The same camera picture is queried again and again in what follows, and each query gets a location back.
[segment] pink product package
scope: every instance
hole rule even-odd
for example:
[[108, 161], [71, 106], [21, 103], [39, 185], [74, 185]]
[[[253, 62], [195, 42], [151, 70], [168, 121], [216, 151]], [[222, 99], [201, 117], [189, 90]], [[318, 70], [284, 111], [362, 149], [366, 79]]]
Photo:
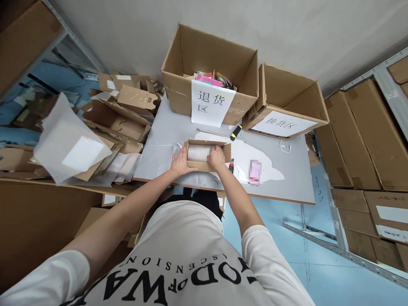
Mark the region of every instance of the pink product package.
[[196, 80], [199, 81], [199, 82], [211, 84], [211, 85], [214, 85], [214, 86], [217, 86], [217, 87], [222, 86], [222, 83], [220, 81], [210, 79], [209, 77], [203, 76], [202, 74], [197, 74], [197, 79]]
[[252, 186], [259, 186], [261, 183], [262, 164], [256, 160], [251, 159], [249, 164], [249, 183]]

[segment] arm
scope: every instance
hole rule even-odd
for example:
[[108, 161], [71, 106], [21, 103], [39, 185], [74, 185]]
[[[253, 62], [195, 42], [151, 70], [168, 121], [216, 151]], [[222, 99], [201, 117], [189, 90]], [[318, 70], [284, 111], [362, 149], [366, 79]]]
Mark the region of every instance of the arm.
[[219, 146], [211, 148], [208, 162], [214, 167], [221, 179], [229, 205], [237, 218], [241, 237], [252, 225], [264, 225], [251, 198], [225, 165], [224, 153]]
[[173, 154], [170, 170], [133, 191], [62, 251], [74, 249], [83, 253], [89, 261], [90, 276], [94, 276], [126, 233], [142, 219], [162, 192], [179, 176], [197, 170], [187, 166], [187, 152], [183, 147], [177, 158]]

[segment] white paper sign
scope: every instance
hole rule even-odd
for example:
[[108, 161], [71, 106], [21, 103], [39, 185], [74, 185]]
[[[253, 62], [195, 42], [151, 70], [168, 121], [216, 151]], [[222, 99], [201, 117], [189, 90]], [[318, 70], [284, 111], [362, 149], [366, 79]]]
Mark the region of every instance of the white paper sign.
[[191, 81], [191, 122], [220, 127], [235, 91]]
[[276, 136], [288, 137], [293, 134], [299, 133], [315, 124], [316, 122], [310, 120], [286, 115], [277, 111], [272, 111], [252, 129]]

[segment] white paper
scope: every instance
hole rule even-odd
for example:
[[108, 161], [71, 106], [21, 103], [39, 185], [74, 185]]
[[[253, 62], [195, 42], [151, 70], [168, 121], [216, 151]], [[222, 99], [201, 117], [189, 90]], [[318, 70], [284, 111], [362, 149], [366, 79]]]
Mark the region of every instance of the white paper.
[[110, 89], [116, 89], [115, 83], [111, 80], [106, 80], [106, 83], [108, 84], [108, 88]]
[[123, 76], [123, 75], [119, 75], [119, 74], [116, 75], [116, 78], [117, 79], [130, 79], [130, 80], [132, 79], [131, 76]]
[[235, 91], [191, 81], [191, 122], [220, 127]]
[[85, 172], [96, 164], [98, 155], [103, 150], [103, 144], [93, 139], [81, 136], [67, 156], [62, 160], [64, 166]]
[[264, 133], [288, 137], [315, 125], [316, 122], [272, 111], [252, 129]]

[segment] white t-shirt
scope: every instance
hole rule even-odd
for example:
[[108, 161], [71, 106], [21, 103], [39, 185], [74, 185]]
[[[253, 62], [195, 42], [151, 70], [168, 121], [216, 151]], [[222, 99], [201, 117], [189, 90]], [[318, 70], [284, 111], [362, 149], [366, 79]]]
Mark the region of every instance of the white t-shirt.
[[220, 220], [191, 201], [154, 213], [129, 256], [76, 299], [89, 278], [78, 251], [60, 252], [0, 297], [0, 305], [314, 305], [268, 229], [254, 225], [242, 253]]

